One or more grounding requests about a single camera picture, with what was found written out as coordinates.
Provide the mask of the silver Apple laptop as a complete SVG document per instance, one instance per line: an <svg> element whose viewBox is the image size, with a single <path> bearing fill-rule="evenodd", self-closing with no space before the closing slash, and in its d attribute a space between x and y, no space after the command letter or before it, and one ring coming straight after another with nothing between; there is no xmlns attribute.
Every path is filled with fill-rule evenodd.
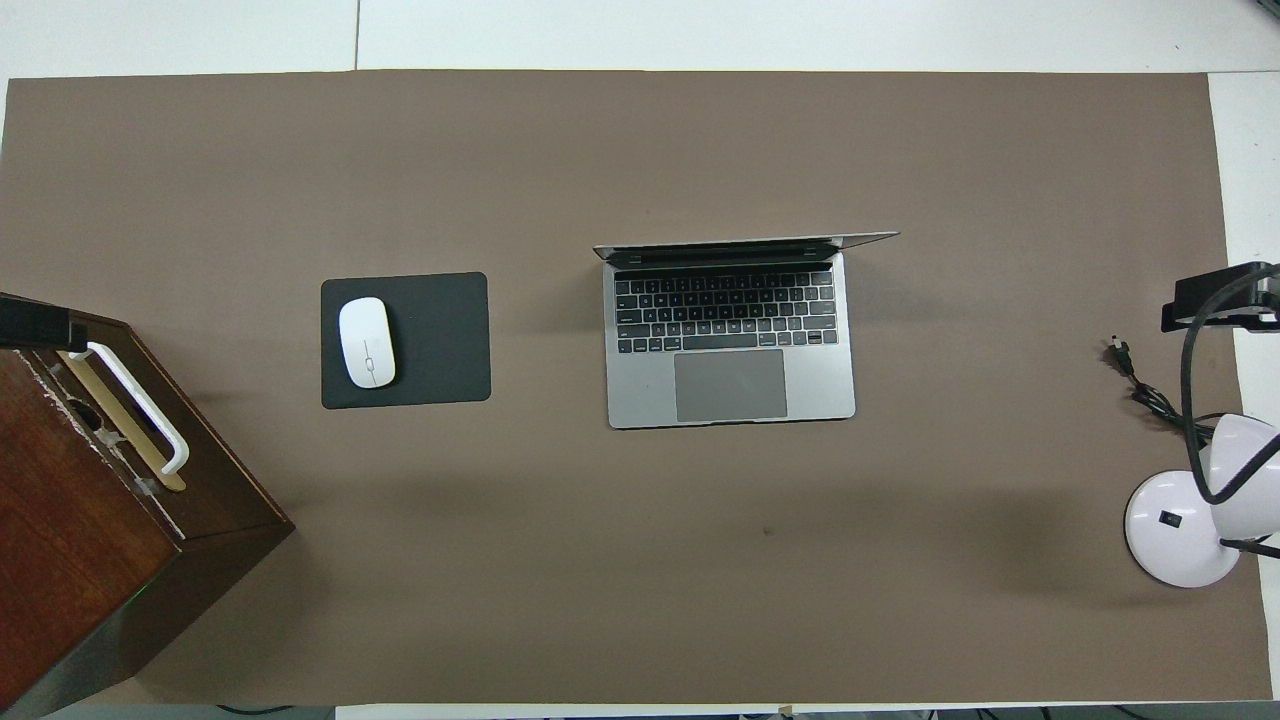
<svg viewBox="0 0 1280 720"><path fill-rule="evenodd" d="M596 246L611 427L854 416L844 255L883 238Z"/></svg>

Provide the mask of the dark brown wooden box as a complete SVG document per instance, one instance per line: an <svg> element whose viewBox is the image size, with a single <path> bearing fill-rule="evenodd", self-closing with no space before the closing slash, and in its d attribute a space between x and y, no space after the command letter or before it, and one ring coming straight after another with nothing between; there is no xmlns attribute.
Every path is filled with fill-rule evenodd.
<svg viewBox="0 0 1280 720"><path fill-rule="evenodd" d="M0 720L133 676L293 523L124 322L68 309L189 445L163 488L55 350L0 348Z"/></svg>

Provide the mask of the white desk lamp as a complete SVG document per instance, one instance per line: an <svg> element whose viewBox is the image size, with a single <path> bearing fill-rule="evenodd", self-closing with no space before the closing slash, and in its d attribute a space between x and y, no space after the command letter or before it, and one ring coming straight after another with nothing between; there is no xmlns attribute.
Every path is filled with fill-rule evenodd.
<svg viewBox="0 0 1280 720"><path fill-rule="evenodd" d="M1280 559L1280 429L1226 414L1190 469L1144 480L1126 505L1130 555L1153 579L1201 588L1244 552Z"/></svg>

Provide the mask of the white computer mouse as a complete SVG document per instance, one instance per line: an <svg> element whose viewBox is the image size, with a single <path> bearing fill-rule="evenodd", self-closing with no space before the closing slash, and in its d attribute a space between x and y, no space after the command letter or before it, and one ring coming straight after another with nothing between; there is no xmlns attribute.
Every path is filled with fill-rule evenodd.
<svg viewBox="0 0 1280 720"><path fill-rule="evenodd" d="M338 336L346 373L361 389L389 386L397 375L387 305L366 296L346 302L338 313Z"/></svg>

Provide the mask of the black mouse pad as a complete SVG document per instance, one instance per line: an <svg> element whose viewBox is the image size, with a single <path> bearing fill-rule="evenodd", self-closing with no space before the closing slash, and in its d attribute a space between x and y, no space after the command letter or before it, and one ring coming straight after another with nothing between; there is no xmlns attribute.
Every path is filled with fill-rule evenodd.
<svg viewBox="0 0 1280 720"><path fill-rule="evenodd" d="M380 299L396 350L396 379L361 389L346 373L339 309L353 299ZM321 402L330 410L479 402L492 395L488 278L480 272L324 281Z"/></svg>

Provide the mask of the brown table mat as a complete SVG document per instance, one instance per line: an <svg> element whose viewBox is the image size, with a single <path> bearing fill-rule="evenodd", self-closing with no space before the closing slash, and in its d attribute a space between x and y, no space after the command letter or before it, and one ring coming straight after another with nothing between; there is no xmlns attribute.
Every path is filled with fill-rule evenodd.
<svg viewBox="0 0 1280 720"><path fill-rule="evenodd" d="M855 416L612 430L594 247L851 250ZM129 323L294 533L101 703L1272 694L1260 573L1123 538L1179 468L1111 334L1225 266L1204 76L14 79L0 290ZM480 272L492 395L330 410L324 281Z"/></svg>

